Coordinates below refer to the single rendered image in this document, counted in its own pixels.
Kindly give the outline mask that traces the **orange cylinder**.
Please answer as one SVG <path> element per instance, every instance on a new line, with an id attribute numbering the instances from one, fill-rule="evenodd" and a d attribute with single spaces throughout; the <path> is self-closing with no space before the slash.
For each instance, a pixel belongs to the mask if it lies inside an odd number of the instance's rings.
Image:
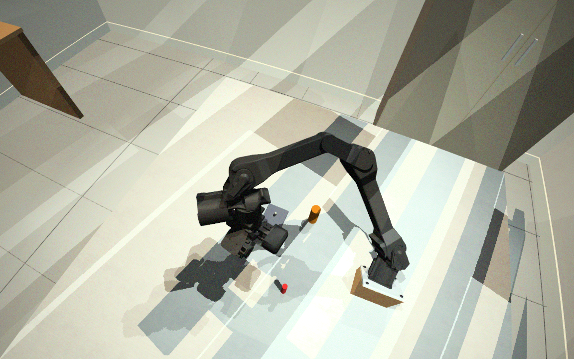
<path id="1" fill-rule="evenodd" d="M 319 217 L 319 214 L 321 212 L 321 207 L 320 206 L 313 206 L 311 208 L 310 211 L 310 215 L 309 215 L 309 223 L 316 223 L 317 222 L 317 218 Z"/>

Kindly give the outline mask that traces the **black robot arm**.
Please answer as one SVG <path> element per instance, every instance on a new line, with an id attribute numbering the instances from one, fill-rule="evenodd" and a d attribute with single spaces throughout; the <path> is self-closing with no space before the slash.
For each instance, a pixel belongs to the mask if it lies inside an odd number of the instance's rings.
<path id="1" fill-rule="evenodd" d="M 337 156 L 349 176 L 356 182 L 361 197 L 373 223 L 373 233 L 368 234 L 375 247 L 369 280 L 392 288 L 397 273 L 410 264 L 407 246 L 396 232 L 389 218 L 380 187 L 376 181 L 375 153 L 364 146 L 348 144 L 327 132 L 284 146 L 269 153 L 238 157 L 229 166 L 229 177 L 223 190 L 196 195 L 200 226 L 228 222 L 235 209 L 242 222 L 253 222 L 261 214 L 261 205 L 271 203 L 268 188 L 254 188 L 276 172 L 308 161 L 323 153 Z M 248 258 L 253 251 L 252 241 L 257 235 L 242 228 L 238 221 L 221 241 L 221 246 L 232 255 Z"/>

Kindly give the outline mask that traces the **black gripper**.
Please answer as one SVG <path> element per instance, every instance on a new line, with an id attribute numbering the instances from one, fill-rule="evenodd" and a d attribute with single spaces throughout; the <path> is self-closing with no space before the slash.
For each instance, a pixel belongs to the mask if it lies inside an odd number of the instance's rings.
<path id="1" fill-rule="evenodd" d="M 277 254 L 282 244 L 288 237 L 288 231 L 278 226 L 277 224 L 272 226 L 268 222 L 262 223 L 265 218 L 265 216 L 262 214 L 264 213 L 264 210 L 265 208 L 261 206 L 261 214 L 253 222 L 242 222 L 241 219 L 237 217 L 236 211 L 233 209 L 233 216 L 230 216 L 230 219 L 228 222 L 226 222 L 226 225 L 232 227 L 233 221 L 237 220 L 242 228 L 252 230 L 252 233 L 257 235 L 257 238 L 255 238 L 253 241 L 254 243 L 260 247 L 263 247 L 271 254 Z"/>

